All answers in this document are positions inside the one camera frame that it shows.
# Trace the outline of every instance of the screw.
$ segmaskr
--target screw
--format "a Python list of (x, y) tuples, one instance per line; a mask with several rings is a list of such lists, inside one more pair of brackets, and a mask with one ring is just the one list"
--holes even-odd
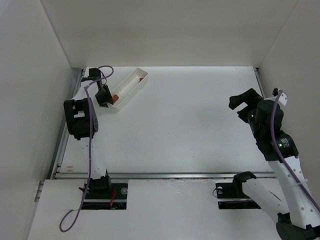
[(128, 194), (128, 189), (127, 189), (126, 187), (123, 187), (123, 188), (121, 189), (121, 194), (122, 194), (122, 195), (127, 195), (127, 194)]
[(222, 186), (218, 186), (218, 187), (216, 188), (216, 193), (217, 193), (217, 194), (223, 194), (223, 193), (224, 193), (224, 189), (222, 188)]

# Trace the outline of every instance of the white plastic box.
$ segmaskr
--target white plastic box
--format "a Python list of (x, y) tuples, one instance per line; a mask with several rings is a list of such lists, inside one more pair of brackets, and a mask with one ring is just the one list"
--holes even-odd
[(119, 112), (147, 83), (148, 73), (136, 68), (111, 93), (114, 102), (109, 104), (111, 109)]

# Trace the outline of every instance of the white table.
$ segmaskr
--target white table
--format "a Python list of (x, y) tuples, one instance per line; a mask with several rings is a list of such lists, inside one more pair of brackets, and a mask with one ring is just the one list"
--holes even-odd
[[(82, 210), (74, 227), (59, 223), (79, 207), (84, 180), (46, 180), (28, 240), (279, 240), (260, 209), (219, 210), (205, 180), (130, 180), (127, 210)], [(282, 200), (277, 179), (261, 182)], [(70, 226), (75, 213), (63, 228)]]
[[(260, 93), (252, 67), (141, 68), (149, 73), (148, 83), (118, 113), (99, 107), (90, 93), (99, 122), (98, 154), (109, 173), (271, 171), (249, 125), (228, 108), (230, 96), (250, 88)], [(116, 67), (109, 88), (134, 69)], [(59, 171), (88, 172), (73, 136)]]

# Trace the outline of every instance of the red wire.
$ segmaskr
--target red wire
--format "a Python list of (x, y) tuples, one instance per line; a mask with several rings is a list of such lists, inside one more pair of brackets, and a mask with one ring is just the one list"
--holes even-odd
[(117, 194), (116, 190), (113, 190), (112, 199), (110, 201), (110, 210), (112, 209), (112, 205), (114, 204), (114, 201), (115, 201), (115, 198), (116, 198), (116, 194)]

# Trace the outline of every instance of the white wall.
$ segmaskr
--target white wall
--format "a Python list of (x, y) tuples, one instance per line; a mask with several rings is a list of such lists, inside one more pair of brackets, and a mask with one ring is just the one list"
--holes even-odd
[(320, 203), (320, 1), (300, 0), (263, 61), (265, 93), (288, 95), (283, 127), (300, 151), (301, 167)]
[(0, 10), (0, 235), (25, 239), (72, 71), (39, 0)]
[(41, 1), (73, 67), (258, 67), (298, 0)]

